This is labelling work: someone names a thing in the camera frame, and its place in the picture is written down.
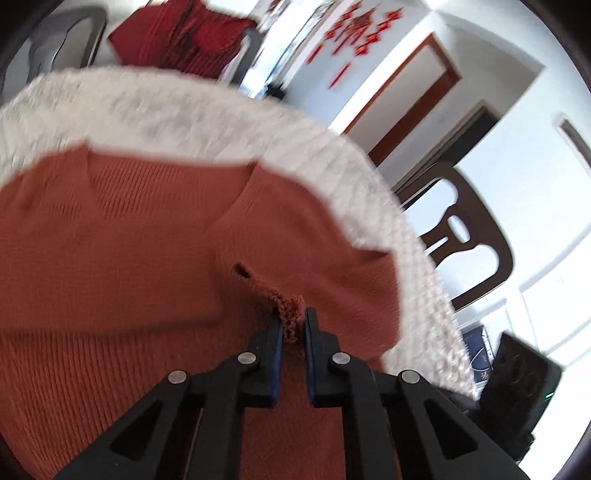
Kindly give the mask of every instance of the knit sweater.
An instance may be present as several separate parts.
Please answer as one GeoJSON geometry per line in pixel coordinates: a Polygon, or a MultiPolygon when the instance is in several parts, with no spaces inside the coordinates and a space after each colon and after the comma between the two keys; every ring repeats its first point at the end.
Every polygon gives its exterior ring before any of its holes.
{"type": "Polygon", "coordinates": [[[170,371],[244,351],[273,307],[281,395],[246,412],[241,478],[340,480],[340,412],[309,405],[296,324],[316,307],[374,368],[398,339],[391,255],[352,247],[306,188],[257,162],[51,155],[0,191],[0,272],[0,436],[37,480],[170,371]]]}

